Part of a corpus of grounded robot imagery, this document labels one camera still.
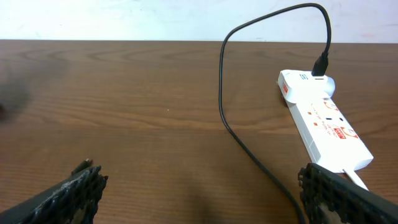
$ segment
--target red label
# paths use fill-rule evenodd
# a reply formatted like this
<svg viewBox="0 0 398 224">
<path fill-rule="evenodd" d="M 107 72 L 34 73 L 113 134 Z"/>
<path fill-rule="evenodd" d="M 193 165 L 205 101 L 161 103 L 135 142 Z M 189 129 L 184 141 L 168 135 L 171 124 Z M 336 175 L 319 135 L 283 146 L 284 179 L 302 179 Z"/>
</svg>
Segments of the red label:
<svg viewBox="0 0 398 224">
<path fill-rule="evenodd" d="M 346 136 L 343 134 L 343 132 L 341 131 L 340 128 L 335 128 L 335 133 L 337 134 L 337 136 L 341 139 L 346 139 Z"/>
<path fill-rule="evenodd" d="M 287 94 L 288 89 L 287 89 L 285 83 L 284 83 L 284 90 L 285 90 L 285 93 Z"/>
</svg>

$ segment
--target wooden surface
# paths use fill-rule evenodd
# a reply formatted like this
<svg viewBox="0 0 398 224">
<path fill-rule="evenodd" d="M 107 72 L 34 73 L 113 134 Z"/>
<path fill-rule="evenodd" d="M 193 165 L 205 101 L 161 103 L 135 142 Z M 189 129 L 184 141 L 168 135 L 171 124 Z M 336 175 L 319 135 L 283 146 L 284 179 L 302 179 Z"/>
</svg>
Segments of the wooden surface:
<svg viewBox="0 0 398 224">
<path fill-rule="evenodd" d="M 92 158 L 109 175 L 95 223 L 296 223 L 225 130 L 220 42 L 0 41 L 0 211 Z M 275 84 L 323 44 L 228 44 L 224 110 L 299 199 L 310 162 Z M 375 159 L 358 172 L 398 203 L 398 45 L 332 44 L 336 104 Z"/>
</svg>

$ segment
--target white cable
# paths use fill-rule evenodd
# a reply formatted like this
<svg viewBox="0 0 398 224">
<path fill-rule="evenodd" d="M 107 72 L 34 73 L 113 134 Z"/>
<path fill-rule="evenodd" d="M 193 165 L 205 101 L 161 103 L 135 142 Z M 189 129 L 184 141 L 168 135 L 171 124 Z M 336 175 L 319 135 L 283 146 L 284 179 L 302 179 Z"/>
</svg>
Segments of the white cable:
<svg viewBox="0 0 398 224">
<path fill-rule="evenodd" d="M 344 172 L 350 177 L 350 179 L 354 182 L 354 184 L 362 187 L 363 189 L 369 191 L 369 189 L 366 187 L 364 182 L 359 178 L 359 176 L 355 173 L 353 169 L 343 169 Z"/>
</svg>

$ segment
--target white power strip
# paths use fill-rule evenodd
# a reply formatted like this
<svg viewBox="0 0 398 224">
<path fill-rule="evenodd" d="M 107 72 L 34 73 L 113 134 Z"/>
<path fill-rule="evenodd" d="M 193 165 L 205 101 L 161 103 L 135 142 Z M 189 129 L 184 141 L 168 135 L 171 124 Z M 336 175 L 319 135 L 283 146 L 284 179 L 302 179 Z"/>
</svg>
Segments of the white power strip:
<svg viewBox="0 0 398 224">
<path fill-rule="evenodd" d="M 373 156 L 331 100 L 333 79 L 283 70 L 277 83 L 312 162 L 332 172 L 345 172 L 367 189 L 354 170 L 366 167 Z"/>
</svg>

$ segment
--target blurry dark object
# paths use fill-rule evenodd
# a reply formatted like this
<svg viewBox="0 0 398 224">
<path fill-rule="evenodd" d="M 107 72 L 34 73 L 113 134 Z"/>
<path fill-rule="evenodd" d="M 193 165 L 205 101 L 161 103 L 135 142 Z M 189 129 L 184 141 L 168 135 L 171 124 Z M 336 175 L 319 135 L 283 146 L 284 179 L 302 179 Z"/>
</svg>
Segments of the blurry dark object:
<svg viewBox="0 0 398 224">
<path fill-rule="evenodd" d="M 92 160 L 83 161 L 72 176 L 0 214 L 0 223 L 93 223 L 108 176 Z"/>
<path fill-rule="evenodd" d="M 298 173 L 300 199 L 310 223 L 398 223 L 398 206 L 309 163 Z"/>
</svg>

